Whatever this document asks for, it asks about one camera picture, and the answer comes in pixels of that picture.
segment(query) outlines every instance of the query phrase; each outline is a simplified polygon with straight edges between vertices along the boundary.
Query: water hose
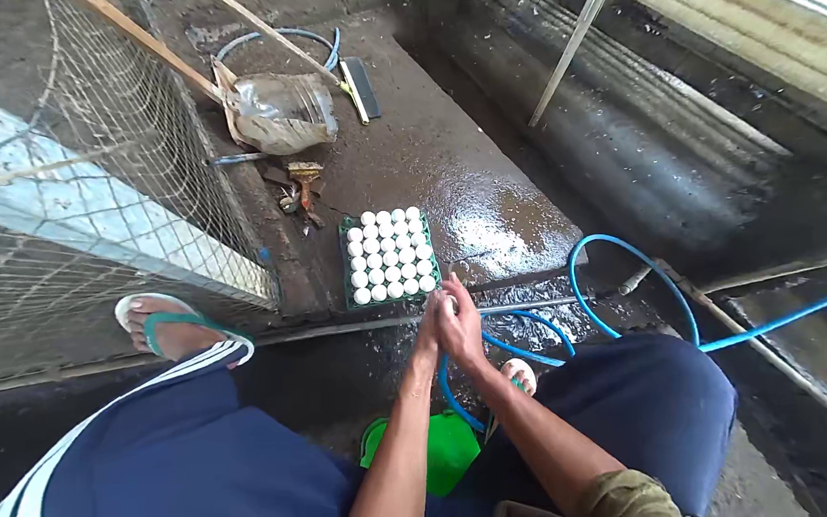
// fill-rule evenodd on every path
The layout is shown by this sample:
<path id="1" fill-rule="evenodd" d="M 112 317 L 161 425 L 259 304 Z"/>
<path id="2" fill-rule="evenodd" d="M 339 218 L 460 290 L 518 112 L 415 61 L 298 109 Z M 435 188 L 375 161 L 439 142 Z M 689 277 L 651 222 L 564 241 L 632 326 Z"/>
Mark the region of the water hose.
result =
<path id="1" fill-rule="evenodd" d="M 305 29 L 277 29 L 277 32 L 280 34 L 290 34 L 292 36 L 302 36 L 304 38 L 309 38 L 311 40 L 318 41 L 325 45 L 331 51 L 331 55 L 327 57 L 327 61 L 324 62 L 324 68 L 328 70 L 334 70 L 337 66 L 337 53 L 340 51 L 340 29 L 334 27 L 334 43 L 331 43 L 323 36 L 319 36 L 311 30 Z M 260 32 L 251 32 L 249 34 L 245 34 L 244 36 L 239 36 L 232 41 L 229 41 L 224 47 L 222 47 L 219 52 L 216 54 L 216 59 L 222 61 L 229 52 L 232 51 L 233 48 L 241 45 L 246 41 L 251 41 L 254 38 L 260 38 L 263 36 Z"/>
<path id="2" fill-rule="evenodd" d="M 820 311 L 821 309 L 827 307 L 827 297 L 825 297 L 825 298 L 822 298 L 821 300 L 819 300 L 818 302 L 809 305 L 808 307 L 800 309 L 800 310 L 798 310 L 794 313 L 791 313 L 789 315 L 779 317 L 774 321 L 771 321 L 769 323 L 765 323 L 764 325 L 753 328 L 752 330 L 749 330 L 748 332 L 743 332 L 743 333 L 737 334 L 735 336 L 730 336 L 730 337 L 725 337 L 723 339 L 718 339 L 718 340 L 710 342 L 710 343 L 701 344 L 700 343 L 700 335 L 697 331 L 697 322 L 695 320 L 694 313 L 691 311 L 691 307 L 688 305 L 688 301 L 684 299 L 684 295 L 682 294 L 682 292 L 678 289 L 678 287 L 675 285 L 675 283 L 672 281 L 672 279 L 669 278 L 669 275 L 667 275 L 665 273 L 665 271 L 662 270 L 662 268 L 660 268 L 659 265 L 656 264 L 656 262 L 652 258 L 647 257 L 646 255 L 643 254 L 643 252 L 638 250 L 636 247 L 628 244 L 627 242 L 625 242 L 625 241 L 623 241 L 623 240 L 621 240 L 621 239 L 619 239 L 615 236 L 607 236 L 607 235 L 604 235 L 604 234 L 594 234 L 594 235 L 591 235 L 591 236 L 583 237 L 580 240 L 580 242 L 576 243 L 576 246 L 573 247 L 573 250 L 570 252 L 570 258 L 569 258 L 568 263 L 567 263 L 567 268 L 568 268 L 568 272 L 569 272 L 569 276 L 570 276 L 570 288 L 572 289 L 573 294 L 576 296 L 576 302 L 580 304 L 580 308 L 582 309 L 582 311 L 585 312 L 587 315 L 589 315 L 591 320 L 596 325 L 598 325 L 600 328 L 602 328 L 602 330 L 606 334 L 608 334 L 612 337 L 615 337 L 615 338 L 621 337 L 621 335 L 617 331 L 615 331 L 614 328 L 609 326 L 607 323 L 604 323 L 601 318 L 599 318 L 597 315 L 595 315 L 595 313 L 592 311 L 591 307 L 589 306 L 589 303 L 581 296 L 579 283 L 576 281 L 576 260 L 579 257 L 580 251 L 582 250 L 583 247 L 585 247 L 585 245 L 589 244 L 592 241 L 597 241 L 597 240 L 603 240 L 603 241 L 611 242 L 611 243 L 617 244 L 618 246 L 623 247 L 624 249 L 626 249 L 630 253 L 636 255 L 638 259 L 642 260 L 646 265 L 650 266 L 652 268 L 652 270 L 655 271 L 656 274 L 659 275 L 659 277 L 662 279 L 662 281 L 664 281 L 665 284 L 669 286 L 669 289 L 672 291 L 672 294 L 675 296 L 675 298 L 682 305 L 682 310 L 684 312 L 684 317 L 687 320 L 688 324 L 691 326 L 691 342 L 695 346 L 697 346 L 698 348 L 703 350 L 704 352 L 714 351 L 714 350 L 718 350 L 718 349 L 721 349 L 721 348 L 726 348 L 726 347 L 741 343 L 741 342 L 743 342 L 745 340 L 748 340 L 752 337 L 756 337 L 756 336 L 759 336 L 761 334 L 765 334 L 765 333 L 770 332 L 770 331 L 772 331 L 776 328 L 779 328 L 781 326 L 787 325 L 789 323 L 793 323 L 794 321 L 798 320 L 801 317 L 804 317 L 806 315 L 810 315 L 812 313 L 815 313 L 815 312 Z M 539 315 L 536 315 L 534 313 L 529 313 L 529 312 L 526 312 L 526 311 L 500 311 L 500 312 L 488 312 L 487 314 L 513 314 L 513 315 L 521 315 L 523 317 L 528 317 L 528 318 L 534 319 L 534 321 L 537 321 L 539 323 L 542 323 L 543 325 L 546 325 L 548 328 L 552 329 L 557 334 L 557 336 L 560 338 L 561 342 L 563 343 L 563 346 L 565 348 L 567 348 L 568 352 L 570 353 L 570 357 L 572 357 L 575 354 L 575 350 L 573 349 L 573 346 L 570 343 L 570 340 L 567 338 L 567 336 L 559 328 L 557 328 L 557 325 L 555 325 L 554 323 L 551 323 L 550 321 L 548 321 L 547 319 L 545 319 L 545 318 L 543 318 Z M 534 352 L 531 352 L 531 351 L 523 350 L 522 348 L 516 348 L 512 345 L 509 345 L 507 343 L 504 343 L 504 342 L 500 341 L 496 337 L 493 337 L 493 336 L 487 334 L 486 332 L 482 331 L 481 335 L 483 336 L 483 339 L 486 340 L 489 344 L 491 344 L 493 346 L 500 347 L 502 349 L 505 349 L 505 350 L 507 350 L 507 351 L 511 352 L 512 354 L 517 355 L 519 357 L 522 357 L 522 358 L 525 358 L 525 359 L 536 360 L 538 362 L 541 362 L 541 363 L 544 363 L 544 364 L 547 364 L 547 365 L 550 365 L 550 366 L 562 366 L 562 365 L 565 364 L 565 361 L 563 361 L 563 360 L 545 357 L 543 355 L 540 355 L 540 354 L 537 354 L 537 353 L 534 353 Z M 442 355 L 442 359 L 439 363 L 439 372 L 438 372 L 437 376 L 438 376 L 438 379 L 439 379 L 439 389 L 442 392 L 442 395 L 446 398 L 446 402 L 448 403 L 448 406 L 451 407 L 451 409 L 454 410 L 458 414 L 458 416 L 462 417 L 472 428 L 476 429 L 477 431 L 483 432 L 484 429 L 486 429 L 486 426 L 482 422 L 477 420 L 476 417 L 473 417 L 470 413 L 468 413 L 465 410 L 464 407 L 462 407 L 460 404 L 458 404 L 457 401 L 455 401 L 455 395 L 452 393 L 452 390 L 448 387 L 448 356 L 445 355 L 445 354 Z"/>

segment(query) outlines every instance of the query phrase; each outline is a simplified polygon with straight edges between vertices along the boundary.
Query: wire mesh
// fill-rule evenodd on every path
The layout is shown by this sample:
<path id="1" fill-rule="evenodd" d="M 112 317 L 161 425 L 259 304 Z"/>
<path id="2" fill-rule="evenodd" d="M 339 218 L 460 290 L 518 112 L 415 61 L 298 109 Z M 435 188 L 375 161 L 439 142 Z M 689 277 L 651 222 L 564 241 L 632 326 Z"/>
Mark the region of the wire mesh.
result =
<path id="1" fill-rule="evenodd" d="M 95 15 L 40 1 L 44 88 L 26 124 L 0 110 L 0 377 L 130 353 L 111 306 L 131 292 L 223 321 L 275 309 L 174 77 Z"/>

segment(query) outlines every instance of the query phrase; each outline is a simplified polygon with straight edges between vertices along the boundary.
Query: green sleeve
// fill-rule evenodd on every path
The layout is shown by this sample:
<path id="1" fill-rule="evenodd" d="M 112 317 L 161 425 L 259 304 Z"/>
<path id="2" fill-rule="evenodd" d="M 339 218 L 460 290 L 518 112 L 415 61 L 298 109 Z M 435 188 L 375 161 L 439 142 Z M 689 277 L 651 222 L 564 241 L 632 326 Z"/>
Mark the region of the green sleeve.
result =
<path id="1" fill-rule="evenodd" d="M 659 481 L 636 470 L 598 476 L 580 499 L 579 510 L 588 517 L 681 517 Z"/>

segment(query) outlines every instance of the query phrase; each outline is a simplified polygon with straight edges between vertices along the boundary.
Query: white stripe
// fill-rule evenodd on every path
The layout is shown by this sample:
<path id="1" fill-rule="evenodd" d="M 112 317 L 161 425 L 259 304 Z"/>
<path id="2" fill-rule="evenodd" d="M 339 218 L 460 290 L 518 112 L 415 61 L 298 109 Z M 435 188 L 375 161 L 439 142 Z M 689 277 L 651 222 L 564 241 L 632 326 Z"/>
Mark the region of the white stripe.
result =
<path id="1" fill-rule="evenodd" d="M 17 514 L 21 517 L 39 516 L 42 511 L 43 492 L 46 489 L 50 477 L 52 476 L 53 470 L 56 468 L 56 465 L 59 464 L 60 459 L 63 457 L 63 454 L 73 443 L 73 441 L 75 441 L 79 434 L 81 434 L 81 432 L 88 426 L 88 424 L 91 423 L 91 421 L 95 419 L 95 417 L 98 417 L 98 415 L 100 415 L 103 411 L 107 410 L 110 406 L 120 402 L 127 396 L 130 396 L 133 393 L 153 386 L 156 383 L 174 379 L 182 375 L 187 375 L 190 372 L 210 366 L 218 362 L 219 359 L 222 359 L 225 356 L 231 354 L 233 351 L 235 351 L 238 347 L 242 345 L 246 345 L 248 348 L 248 353 L 246 354 L 246 357 L 241 358 L 238 361 L 238 364 L 243 364 L 246 359 L 249 359 L 251 355 L 253 355 L 254 347 L 250 343 L 232 340 L 219 341 L 215 343 L 212 347 L 202 351 L 199 355 L 178 364 L 177 366 L 171 368 L 168 371 L 163 372 L 162 374 L 156 376 L 154 379 L 145 382 L 144 384 L 132 389 L 132 391 L 128 393 L 122 394 L 121 396 L 112 400 L 108 405 L 105 405 L 104 407 L 98 409 L 98 411 L 95 414 L 91 415 L 90 417 L 87 417 L 81 423 L 76 425 L 75 428 L 66 433 L 66 435 L 63 436 L 61 440 L 57 441 L 56 444 L 53 445 L 53 447 L 50 449 L 50 451 L 44 454 L 43 458 L 41 458 L 40 461 L 29 470 L 28 474 L 21 478 L 17 486 L 12 489 L 8 496 L 6 496 L 6 499 L 3 499 L 2 502 L 0 502 L 0 515 L 7 515 L 11 513 L 12 509 L 15 506 L 15 503 L 17 502 L 18 494 L 20 494 L 21 490 L 24 489 L 24 495 L 21 498 Z"/>

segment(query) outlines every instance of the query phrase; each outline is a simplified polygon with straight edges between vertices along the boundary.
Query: egg tray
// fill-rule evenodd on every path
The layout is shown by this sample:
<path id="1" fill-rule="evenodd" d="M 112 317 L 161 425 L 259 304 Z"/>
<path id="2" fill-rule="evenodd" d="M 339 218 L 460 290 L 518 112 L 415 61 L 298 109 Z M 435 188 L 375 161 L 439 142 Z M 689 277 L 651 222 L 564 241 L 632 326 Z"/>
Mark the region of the egg tray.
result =
<path id="1" fill-rule="evenodd" d="M 439 287 L 439 283 L 442 281 L 442 274 L 439 272 L 439 263 L 436 262 L 436 247 L 433 246 L 433 238 L 430 235 L 429 231 L 429 222 L 426 220 L 425 212 L 420 212 L 420 222 L 423 223 L 423 235 L 426 236 L 426 243 L 429 244 L 433 248 L 433 255 L 429 258 L 430 261 L 433 263 L 433 272 L 430 274 L 436 279 L 436 287 Z M 356 288 L 353 287 L 353 284 L 350 281 L 350 275 L 353 274 L 353 271 L 350 268 L 350 255 L 349 252 L 346 250 L 347 245 L 349 245 L 349 238 L 346 236 L 346 232 L 348 232 L 352 227 L 358 226 L 362 228 L 362 222 L 359 220 L 358 217 L 347 217 L 344 216 L 344 219 L 340 221 L 340 228 L 338 230 L 340 235 L 340 252 L 341 255 L 344 257 L 344 298 L 346 299 L 346 308 L 355 311 L 359 309 L 365 309 L 367 307 L 374 307 L 377 305 L 385 305 L 387 303 L 397 303 L 402 300 L 424 300 L 426 299 L 426 293 L 423 291 L 419 291 L 417 294 L 407 294 L 406 292 L 397 298 L 385 298 L 381 302 L 376 302 L 375 300 L 371 300 L 369 303 L 365 305 L 360 305 L 356 303 L 356 300 L 353 299 L 353 293 L 356 291 Z M 384 255 L 384 251 L 379 251 L 379 255 Z M 366 268 L 366 274 L 372 268 Z"/>

